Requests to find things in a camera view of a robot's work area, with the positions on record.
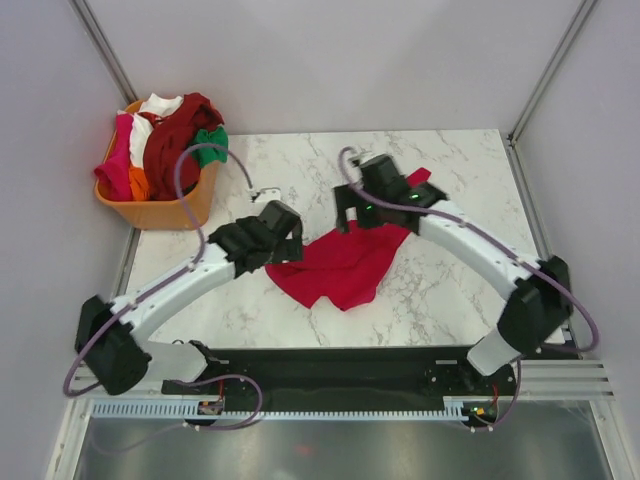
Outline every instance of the orange cloth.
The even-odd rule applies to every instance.
[[[134,202],[146,202],[151,197],[151,187],[143,169],[129,165],[129,185]]]

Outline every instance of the white marble surface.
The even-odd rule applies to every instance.
[[[302,215],[304,241],[334,227],[332,187],[344,183],[336,156],[353,145],[392,154],[401,171],[419,167],[477,223],[534,252],[511,169],[496,130],[321,133],[231,137],[258,187],[277,186]],[[251,205],[238,167],[224,165],[205,233],[261,207]],[[129,289],[144,285],[197,248],[193,232],[142,232]],[[503,300],[442,248],[409,236],[376,299],[341,312],[326,298],[308,310],[261,270],[201,297],[152,340],[197,339],[212,347],[357,347],[471,344],[497,322]]]

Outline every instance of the glass panel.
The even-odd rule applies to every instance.
[[[92,420],[117,449],[171,422]],[[607,480],[588,404],[520,403],[494,432],[433,422],[264,421],[235,432],[179,428],[126,454],[85,445],[76,480]]]

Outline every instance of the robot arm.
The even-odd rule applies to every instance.
[[[443,212],[445,217],[448,214],[463,219],[460,223],[443,216],[387,209],[361,198],[349,185],[334,189],[339,230],[348,231],[346,211],[350,208],[355,208],[361,228],[375,228],[385,223],[407,228],[456,255],[506,300],[497,327],[468,352],[469,363],[481,375],[491,375],[502,365],[533,354],[569,318],[572,305],[522,266],[522,262],[526,262],[570,289],[568,267],[560,258],[542,261],[535,255],[511,248],[518,261],[513,260],[465,228],[466,223],[471,223],[467,215],[437,187],[429,183],[410,187],[388,155],[380,155],[362,165],[356,161],[355,165],[361,170],[362,188],[370,195],[396,205],[428,208]]]
[[[149,336],[206,292],[268,263],[301,260],[300,216],[282,202],[271,201],[259,216],[218,228],[196,258],[191,256],[135,293],[110,303],[94,296],[83,304],[75,343],[78,353],[102,325],[125,309],[85,357],[109,394],[124,393],[143,378],[188,381],[201,374],[208,360],[205,347],[198,342],[149,342]]]

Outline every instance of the laundry basket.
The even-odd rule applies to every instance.
[[[125,111],[137,112],[142,105],[142,100],[132,103]],[[117,134],[111,137],[111,143],[104,156],[106,161],[111,155],[117,140]],[[185,195],[187,204],[193,211],[199,225],[203,225],[209,219],[213,188],[220,162],[212,162],[200,171],[200,179],[195,188]],[[106,188],[96,181],[94,192],[98,200],[108,207],[116,210],[133,227],[141,230],[193,230],[187,214],[180,200],[148,201],[148,202],[112,202],[106,198]]]

